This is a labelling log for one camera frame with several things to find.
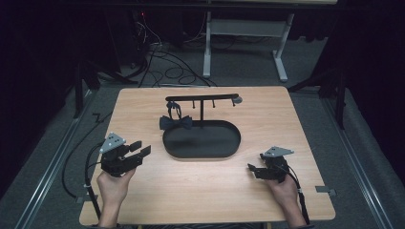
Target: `gray floor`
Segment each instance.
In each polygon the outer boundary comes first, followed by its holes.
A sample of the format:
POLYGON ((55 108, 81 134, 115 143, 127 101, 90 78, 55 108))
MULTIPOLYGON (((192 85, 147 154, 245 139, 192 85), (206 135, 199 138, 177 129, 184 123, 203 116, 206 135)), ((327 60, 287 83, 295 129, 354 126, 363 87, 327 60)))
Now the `gray floor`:
MULTIPOLYGON (((224 48, 229 46, 228 41, 214 41, 216 49, 212 52, 210 80, 218 86, 290 87, 310 76, 325 44, 325 41, 288 41, 283 53, 288 82, 281 83, 269 55, 276 49, 277 42, 271 39, 257 42, 258 39, 243 37, 238 40, 242 41, 227 49, 224 48)), ((158 51, 175 54, 198 74, 203 71, 203 48, 198 43, 183 49, 164 44, 158 51)), ((162 52, 155 55, 181 63, 162 52)), ((178 78, 168 77, 156 84, 155 77, 159 78, 160 73, 164 75, 175 66, 165 59, 153 58, 150 72, 154 74, 145 76, 143 87, 179 84, 178 78)), ((172 69, 167 74, 175 77, 180 71, 172 69)), ((204 84, 198 80, 193 85, 204 84)), ((78 221, 82 204, 76 203, 62 187, 63 161, 73 152, 65 181, 72 193, 84 197, 87 153, 103 140, 109 123, 107 118, 97 124, 94 114, 100 117, 109 114, 123 87, 127 86, 102 82, 99 91, 87 96, 87 109, 80 119, 73 119, 75 98, 70 94, 66 106, 50 122, 32 156, 1 199, 0 228, 83 228, 78 221)), ((313 223, 317 228, 402 228, 405 225, 404 187, 376 144, 350 92, 346 97, 345 130, 342 131, 336 128, 330 115, 330 104, 334 101, 319 99, 316 91, 317 88, 305 88, 290 94, 322 177, 337 193, 330 197, 336 218, 313 223)), ((285 227, 283 222, 273 223, 273 228, 285 227)))

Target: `black hair accessory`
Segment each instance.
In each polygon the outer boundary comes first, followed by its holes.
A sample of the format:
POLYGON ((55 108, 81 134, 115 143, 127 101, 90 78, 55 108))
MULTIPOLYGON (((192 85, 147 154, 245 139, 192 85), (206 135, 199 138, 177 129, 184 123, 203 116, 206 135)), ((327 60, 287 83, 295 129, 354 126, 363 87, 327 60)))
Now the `black hair accessory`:
POLYGON ((175 101, 169 101, 166 104, 167 112, 169 116, 162 116, 160 118, 159 126, 161 130, 168 130, 176 126, 182 126, 184 129, 190 130, 193 125, 193 119, 188 115, 181 117, 181 107, 175 101), (176 109, 176 113, 179 117, 178 120, 173 119, 172 109, 176 109))

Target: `oval tray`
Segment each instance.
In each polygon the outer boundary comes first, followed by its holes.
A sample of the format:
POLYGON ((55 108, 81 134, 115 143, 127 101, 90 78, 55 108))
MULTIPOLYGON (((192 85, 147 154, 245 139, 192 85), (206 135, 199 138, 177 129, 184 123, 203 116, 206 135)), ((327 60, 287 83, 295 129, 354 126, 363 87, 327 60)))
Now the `oval tray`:
POLYGON ((241 133, 223 120, 194 120, 191 130, 176 126, 163 133, 164 147, 178 158, 218 158, 236 153, 241 133))

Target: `black clamp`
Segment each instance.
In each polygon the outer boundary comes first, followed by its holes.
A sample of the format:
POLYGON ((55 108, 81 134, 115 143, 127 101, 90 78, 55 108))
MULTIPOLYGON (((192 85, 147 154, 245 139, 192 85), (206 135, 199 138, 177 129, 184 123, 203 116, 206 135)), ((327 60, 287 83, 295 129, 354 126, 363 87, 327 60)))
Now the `black clamp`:
POLYGON ((256 178, 277 179, 278 182, 281 183, 289 172, 287 161, 283 156, 293 153, 294 151, 292 150, 273 146, 264 154, 260 154, 260 158, 264 161, 266 168, 256 168, 251 164, 247 164, 247 166, 249 170, 254 173, 256 178))
POLYGON ((151 153, 151 146, 148 146, 140 153, 125 157, 129 152, 134 152, 142 146, 141 141, 124 145, 126 142, 122 137, 110 133, 101 146, 101 169, 113 177, 121 177, 122 174, 137 168, 142 164, 143 158, 151 153))

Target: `wooden table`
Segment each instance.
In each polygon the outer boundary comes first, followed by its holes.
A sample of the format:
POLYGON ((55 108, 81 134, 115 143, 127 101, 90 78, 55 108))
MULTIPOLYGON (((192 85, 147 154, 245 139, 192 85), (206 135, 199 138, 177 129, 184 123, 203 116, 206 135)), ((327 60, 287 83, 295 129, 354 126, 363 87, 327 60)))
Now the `wooden table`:
MULTIPOLYGON (((200 109, 191 102, 179 102, 183 115, 199 119, 200 109)), ((310 219, 333 219, 334 209, 326 193, 317 193, 323 186, 306 136, 284 87, 229 88, 151 88, 124 89, 107 131, 125 138, 127 144, 142 140, 143 147, 152 146, 149 156, 137 168, 129 193, 122 204, 119 223, 172 224, 267 222, 285 220, 263 180, 248 170, 247 163, 265 167, 259 154, 272 146, 294 150, 285 156, 296 172, 310 219), (178 159, 170 156, 162 142, 159 119, 167 115, 166 96, 200 94, 239 94, 241 104, 218 100, 213 108, 206 102, 204 119, 220 119, 233 123, 241 132, 238 151, 220 159, 178 159)), ((92 179, 99 194, 96 177, 92 179)), ((97 199, 102 206, 101 198, 97 199)), ((97 222, 91 202, 86 202, 80 222, 97 222)))

